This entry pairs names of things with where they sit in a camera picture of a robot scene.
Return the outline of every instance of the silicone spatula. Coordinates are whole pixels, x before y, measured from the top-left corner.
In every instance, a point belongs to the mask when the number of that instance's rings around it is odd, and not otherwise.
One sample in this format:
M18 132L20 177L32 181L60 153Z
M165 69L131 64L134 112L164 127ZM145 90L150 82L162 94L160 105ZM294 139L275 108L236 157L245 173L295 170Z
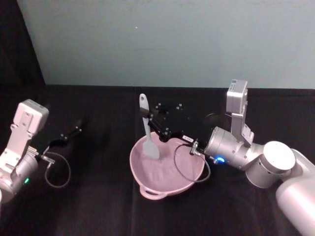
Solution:
M147 99L146 95L143 93L140 94L139 104L140 104L141 108L144 108L146 110L149 109L148 99ZM157 160L157 159L159 159L159 151L158 151L158 147L156 146L156 144L153 143L151 140L151 130L150 130L150 127L148 125L149 119L148 118L142 118L142 119L143 119L144 129L145 129L146 135L147 135L147 140L142 144L143 153L148 158Z

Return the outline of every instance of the pink bowl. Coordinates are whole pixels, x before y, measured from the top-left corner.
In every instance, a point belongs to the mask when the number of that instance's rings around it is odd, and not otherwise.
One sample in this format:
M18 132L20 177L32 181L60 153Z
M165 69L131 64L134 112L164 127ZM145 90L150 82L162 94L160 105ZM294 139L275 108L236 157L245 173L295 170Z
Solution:
M180 139L171 139L163 143L155 132L151 133L151 138L159 149L159 160L147 158L142 153L142 144L146 141L146 136L138 140L130 153L131 171L140 185L142 196L150 200L160 200L189 189L194 183L178 173L173 161L175 148L184 142ZM200 157L190 155L189 151L189 147L180 147L176 153L176 163L187 178L197 180L205 164Z

